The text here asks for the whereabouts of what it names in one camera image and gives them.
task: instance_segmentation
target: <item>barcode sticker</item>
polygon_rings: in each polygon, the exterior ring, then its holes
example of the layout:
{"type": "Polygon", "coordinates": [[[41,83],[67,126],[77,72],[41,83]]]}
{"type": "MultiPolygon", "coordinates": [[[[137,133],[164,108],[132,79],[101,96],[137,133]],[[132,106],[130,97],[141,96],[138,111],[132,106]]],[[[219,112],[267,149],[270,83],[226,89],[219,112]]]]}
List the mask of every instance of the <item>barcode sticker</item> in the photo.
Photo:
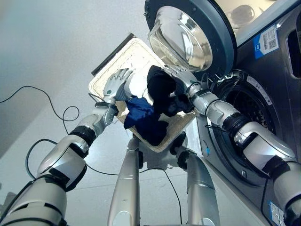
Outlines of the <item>barcode sticker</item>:
{"type": "Polygon", "coordinates": [[[271,26],[253,38],[255,58],[258,59],[279,48],[277,27],[271,26]]]}
{"type": "Polygon", "coordinates": [[[278,226],[285,226],[283,222],[283,211],[274,203],[269,201],[270,219],[278,226]]]}

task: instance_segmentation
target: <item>blue label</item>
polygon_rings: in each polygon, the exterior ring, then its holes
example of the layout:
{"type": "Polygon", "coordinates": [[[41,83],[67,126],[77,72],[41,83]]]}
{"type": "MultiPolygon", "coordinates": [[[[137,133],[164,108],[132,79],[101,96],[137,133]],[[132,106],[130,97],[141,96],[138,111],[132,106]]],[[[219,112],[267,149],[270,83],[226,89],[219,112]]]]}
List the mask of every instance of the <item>blue label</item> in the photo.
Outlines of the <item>blue label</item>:
{"type": "Polygon", "coordinates": [[[260,57],[278,49],[279,44],[276,25],[273,25],[264,32],[256,35],[253,38],[253,46],[255,59],[259,59],[260,57]]]}

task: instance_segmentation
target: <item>black cable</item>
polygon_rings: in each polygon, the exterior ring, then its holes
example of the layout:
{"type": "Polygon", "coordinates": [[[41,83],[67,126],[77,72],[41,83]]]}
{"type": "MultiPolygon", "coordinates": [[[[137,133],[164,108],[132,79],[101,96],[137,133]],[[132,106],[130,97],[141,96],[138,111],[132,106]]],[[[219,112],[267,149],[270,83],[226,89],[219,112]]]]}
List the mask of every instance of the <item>black cable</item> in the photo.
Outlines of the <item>black cable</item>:
{"type": "Polygon", "coordinates": [[[210,126],[210,125],[206,125],[205,126],[206,128],[209,128],[209,129],[217,129],[217,130],[220,130],[221,132],[227,132],[221,128],[219,128],[218,126],[210,126]]]}
{"type": "Polygon", "coordinates": [[[92,93],[88,93],[88,95],[89,95],[96,103],[99,102],[99,101],[95,100],[94,97],[96,97],[96,98],[102,100],[103,102],[105,102],[104,99],[102,99],[100,96],[94,95],[94,94],[92,94],[92,93]]]}
{"type": "Polygon", "coordinates": [[[269,223],[269,225],[273,226],[272,223],[270,222],[269,218],[267,218],[267,216],[263,213],[263,203],[264,203],[265,193],[266,193],[266,190],[267,190],[268,181],[269,181],[269,179],[267,178],[265,180],[265,183],[264,183],[264,189],[263,189],[262,198],[261,198],[261,204],[260,204],[260,211],[261,211],[262,215],[264,216],[264,218],[269,223]]]}
{"type": "Polygon", "coordinates": [[[1,104],[1,103],[4,103],[4,102],[6,102],[6,101],[8,101],[8,100],[9,100],[10,98],[12,98],[17,92],[19,92],[21,89],[26,88],[26,87],[27,87],[27,88],[36,89],[36,90],[39,90],[39,91],[43,92],[43,93],[48,97],[48,100],[49,100],[49,102],[50,102],[50,105],[51,105],[51,107],[52,107],[53,112],[55,113],[55,115],[56,115],[60,120],[63,120],[63,121],[74,121],[74,120],[76,120],[76,119],[79,117],[79,109],[78,109],[78,107],[76,107],[76,106],[70,106],[70,107],[75,107],[75,108],[77,109],[77,111],[78,111],[77,116],[76,116],[74,119],[63,119],[63,118],[61,118],[61,117],[56,113],[56,111],[55,111],[55,109],[54,109],[54,107],[53,107],[52,101],[51,101],[51,99],[50,99],[50,96],[49,96],[44,90],[39,89],[39,88],[36,88],[36,87],[34,87],[34,86],[22,86],[22,87],[19,88],[16,92],[14,92],[13,95],[11,95],[9,98],[7,98],[7,99],[5,99],[5,100],[3,100],[3,101],[0,101],[0,104],[1,104]]]}
{"type": "MultiPolygon", "coordinates": [[[[10,98],[12,98],[18,91],[20,91],[21,89],[26,88],[26,87],[27,87],[27,88],[33,88],[33,89],[39,90],[39,91],[43,92],[43,93],[48,97],[53,112],[55,113],[55,115],[56,115],[60,120],[63,121],[63,125],[64,125],[64,128],[65,128],[65,131],[66,131],[67,134],[69,134],[69,132],[68,132],[68,130],[67,130],[67,127],[66,127],[66,125],[65,125],[65,121],[74,121],[74,120],[76,120],[76,119],[79,117],[79,109],[78,109],[78,107],[73,106],[73,105],[67,107],[67,108],[64,110],[64,112],[63,112],[63,117],[61,118],[61,117],[56,113],[56,111],[55,111],[55,109],[54,109],[54,107],[53,107],[53,104],[52,104],[52,101],[51,101],[50,96],[49,96],[44,90],[42,90],[42,89],[36,88],[36,87],[34,87],[34,86],[22,86],[22,87],[19,88],[16,92],[14,92],[10,97],[8,97],[7,99],[5,99],[5,100],[3,100],[3,101],[0,101],[0,104],[1,104],[1,103],[4,103],[4,102],[6,102],[6,101],[8,101],[8,100],[9,100],[10,98]],[[65,113],[66,113],[66,111],[67,111],[69,108],[71,108],[71,107],[76,108],[77,111],[78,111],[78,114],[77,114],[77,116],[76,116],[74,119],[66,120],[66,119],[64,119],[65,113]]],[[[92,94],[92,93],[89,93],[89,96],[90,96],[95,102],[97,102],[97,100],[95,100],[93,97],[97,97],[97,98],[99,98],[99,99],[101,99],[101,100],[103,101],[103,99],[102,99],[101,97],[98,97],[98,96],[96,96],[96,95],[94,95],[94,94],[92,94]]],[[[34,179],[34,180],[35,180],[36,178],[35,178],[35,176],[31,173],[31,171],[30,171],[30,169],[29,169],[29,164],[28,164],[28,162],[29,162],[29,157],[30,157],[30,154],[31,154],[32,150],[34,149],[34,147],[35,147],[37,144],[39,144],[40,142],[42,142],[42,141],[48,141],[48,142],[50,142],[50,143],[52,143],[52,144],[54,144],[54,145],[57,144],[57,142],[55,142],[55,141],[53,141],[53,140],[45,139],[45,138],[44,138],[44,139],[38,140],[37,142],[35,142],[35,143],[30,147],[29,151],[27,152],[26,158],[25,158],[25,168],[26,168],[26,171],[27,171],[28,175],[29,175],[32,179],[34,179]]],[[[110,175],[110,176],[118,176],[118,174],[105,173],[105,172],[98,171],[98,170],[92,168],[91,166],[89,166],[87,163],[86,163],[86,165],[87,165],[87,167],[89,167],[91,170],[93,170],[93,171],[95,171],[95,172],[97,172],[97,173],[101,173],[101,174],[105,174],[105,175],[110,175]]],[[[165,171],[164,169],[162,169],[162,168],[156,167],[156,168],[146,169],[146,170],[141,171],[141,172],[139,172],[139,173],[144,173],[144,172],[147,172],[147,171],[149,171],[149,170],[162,170],[162,171],[164,171],[164,173],[165,173],[165,175],[166,175],[168,181],[170,182],[170,184],[171,184],[171,186],[172,186],[172,188],[173,188],[173,190],[174,190],[174,193],[175,193],[175,195],[176,195],[176,197],[177,197],[177,199],[178,199],[178,202],[179,202],[179,209],[180,209],[180,221],[181,221],[181,224],[182,224],[182,209],[181,209],[180,199],[179,199],[179,196],[178,196],[178,194],[177,194],[177,192],[176,192],[176,190],[175,190],[175,188],[174,188],[174,185],[173,185],[173,183],[171,182],[171,180],[170,180],[169,176],[167,175],[166,171],[165,171]]],[[[3,214],[1,215],[0,223],[1,223],[1,221],[4,219],[4,217],[7,215],[8,211],[9,211],[9,209],[11,208],[11,206],[13,205],[13,203],[17,200],[17,198],[21,195],[21,193],[23,193],[23,191],[24,191],[28,186],[30,186],[30,185],[34,182],[34,180],[33,180],[33,181],[30,181],[30,182],[29,182],[29,183],[28,183],[28,184],[27,184],[27,185],[26,185],[26,186],[25,186],[25,187],[17,194],[17,196],[12,200],[12,202],[9,204],[9,206],[6,208],[6,210],[5,210],[5,211],[3,212],[3,214]]]]}
{"type": "MultiPolygon", "coordinates": [[[[31,173],[31,171],[30,171],[30,169],[29,169],[28,161],[29,161],[29,157],[30,157],[30,154],[31,154],[33,148],[34,148],[38,143],[40,143],[40,142],[42,142],[42,141],[48,141],[48,142],[50,142],[50,143],[52,143],[52,144],[54,144],[54,145],[57,144],[57,142],[55,142],[55,141],[53,141],[53,140],[50,140],[50,139],[41,139],[41,140],[38,140],[36,143],[34,143],[34,144],[30,147],[30,149],[29,149],[29,151],[28,151],[28,153],[27,153],[27,155],[26,155],[26,158],[25,158],[25,167],[26,167],[26,171],[27,171],[28,175],[29,175],[31,178],[33,178],[33,179],[35,179],[35,177],[34,177],[34,175],[31,173]]],[[[90,168],[91,170],[93,170],[93,171],[95,171],[95,172],[97,172],[97,173],[101,173],[101,174],[105,174],[105,175],[109,175],[109,176],[118,176],[118,174],[114,174],[114,173],[105,173],[105,172],[98,171],[98,170],[92,168],[91,166],[89,166],[87,163],[86,163],[86,165],[87,165],[88,168],[90,168]]],[[[174,193],[175,193],[175,195],[176,195],[176,197],[177,197],[177,199],[178,199],[179,209],[180,209],[180,221],[181,221],[181,224],[182,224],[182,209],[181,209],[180,199],[179,199],[178,193],[176,192],[176,190],[175,190],[175,188],[174,188],[174,185],[173,185],[173,183],[171,182],[171,180],[170,180],[168,174],[166,173],[166,171],[165,171],[164,169],[159,168],[159,167],[143,170],[143,171],[139,172],[139,174],[140,174],[140,173],[147,172],[147,171],[149,171],[149,170],[162,170],[162,171],[164,171],[164,173],[165,173],[165,175],[166,175],[166,177],[167,177],[167,179],[168,179],[170,185],[172,186],[172,188],[173,188],[173,190],[174,190],[174,193]]]]}
{"type": "Polygon", "coordinates": [[[32,179],[35,179],[35,177],[34,177],[34,175],[31,173],[31,171],[30,171],[30,169],[29,169],[29,166],[28,166],[29,156],[30,156],[30,154],[31,154],[31,152],[32,152],[32,150],[33,150],[33,148],[34,148],[38,143],[40,143],[40,142],[42,142],[42,141],[48,141],[48,142],[50,142],[50,143],[52,143],[52,144],[54,144],[54,145],[57,144],[57,142],[55,142],[55,141],[53,141],[53,140],[49,140],[49,139],[41,139],[41,140],[38,140],[36,143],[34,143],[34,144],[30,147],[29,151],[27,152],[26,158],[25,158],[25,168],[26,168],[26,172],[28,173],[28,175],[29,175],[32,179]]]}
{"type": "Polygon", "coordinates": [[[156,168],[151,168],[151,169],[143,170],[143,171],[141,171],[141,172],[139,172],[139,173],[144,173],[144,172],[149,171],[149,170],[162,170],[162,171],[165,173],[165,175],[167,176],[167,179],[169,180],[171,187],[173,187],[174,193],[175,193],[175,195],[177,196],[177,199],[178,199],[178,202],[179,202],[180,221],[181,221],[181,224],[182,224],[182,210],[181,210],[180,199],[179,199],[178,193],[175,191],[174,185],[173,185],[173,183],[171,182],[171,180],[169,179],[169,176],[167,175],[166,171],[165,171],[164,169],[162,169],[162,168],[156,167],[156,168]]]}
{"type": "Polygon", "coordinates": [[[24,188],[22,188],[22,190],[13,198],[13,200],[10,202],[10,204],[7,206],[7,208],[5,209],[5,211],[2,213],[1,218],[0,218],[0,223],[3,221],[4,217],[6,217],[9,209],[13,206],[13,204],[15,203],[15,201],[17,200],[17,198],[19,198],[19,196],[34,182],[30,181],[28,182],[24,188]]]}
{"type": "Polygon", "coordinates": [[[101,174],[105,174],[105,175],[111,175],[111,176],[118,176],[119,174],[115,174],[115,173],[104,173],[98,170],[95,170],[94,168],[92,168],[91,166],[88,165],[88,163],[86,163],[86,165],[93,171],[97,172],[97,173],[101,173],[101,174]]]}

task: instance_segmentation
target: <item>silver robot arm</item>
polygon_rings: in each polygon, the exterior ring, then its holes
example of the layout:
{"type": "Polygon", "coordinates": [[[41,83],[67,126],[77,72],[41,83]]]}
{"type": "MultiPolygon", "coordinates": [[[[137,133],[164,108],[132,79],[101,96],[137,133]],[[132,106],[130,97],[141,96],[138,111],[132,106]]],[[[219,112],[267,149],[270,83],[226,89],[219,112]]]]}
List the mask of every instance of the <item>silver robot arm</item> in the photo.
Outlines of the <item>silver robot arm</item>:
{"type": "Polygon", "coordinates": [[[2,214],[0,226],[66,226],[66,192],[75,188],[87,166],[84,158],[93,141],[111,124],[118,110],[115,101],[125,100],[124,83],[131,71],[122,69],[105,86],[105,102],[95,104],[91,115],[64,137],[44,158],[37,178],[29,182],[2,214]]]}
{"type": "Polygon", "coordinates": [[[246,159],[273,180],[286,225],[292,226],[300,220],[301,165],[288,145],[231,104],[203,89],[187,69],[166,65],[163,70],[176,80],[177,89],[187,95],[200,114],[226,130],[238,146],[244,147],[246,159]]]}

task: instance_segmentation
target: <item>gray floor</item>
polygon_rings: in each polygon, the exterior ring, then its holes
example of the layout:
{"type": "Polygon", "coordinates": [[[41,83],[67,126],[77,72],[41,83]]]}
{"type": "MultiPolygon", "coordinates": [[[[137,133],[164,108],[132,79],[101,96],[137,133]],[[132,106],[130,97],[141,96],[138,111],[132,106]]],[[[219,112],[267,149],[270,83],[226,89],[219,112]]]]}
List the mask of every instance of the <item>gray floor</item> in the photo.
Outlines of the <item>gray floor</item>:
{"type": "MultiPolygon", "coordinates": [[[[90,114],[94,102],[87,95],[90,72],[121,41],[134,33],[145,43],[149,32],[144,0],[2,0],[0,2],[0,101],[23,85],[45,90],[62,116],[67,106],[80,109],[79,119],[67,122],[73,129],[90,114]]],[[[66,118],[76,116],[70,109],[66,118]]],[[[37,90],[25,88],[0,104],[0,211],[30,180],[24,159],[30,146],[42,138],[54,141],[65,136],[62,121],[49,101],[37,90]]],[[[195,122],[188,128],[189,147],[199,151],[195,122]]],[[[86,161],[97,170],[118,173],[131,133],[120,122],[106,128],[90,149],[86,161]]],[[[41,143],[32,152],[35,172],[52,144],[41,143]]],[[[186,174],[168,152],[145,151],[144,168],[166,169],[179,194],[183,222],[187,220],[186,174]]],[[[66,220],[71,226],[106,225],[115,176],[87,170],[76,189],[69,192],[66,220]]],[[[159,170],[140,175],[143,224],[179,224],[176,196],[159,170]]],[[[250,220],[240,202],[216,186],[221,220],[225,226],[259,225],[250,220]],[[233,212],[239,213],[233,218],[233,212]]]]}

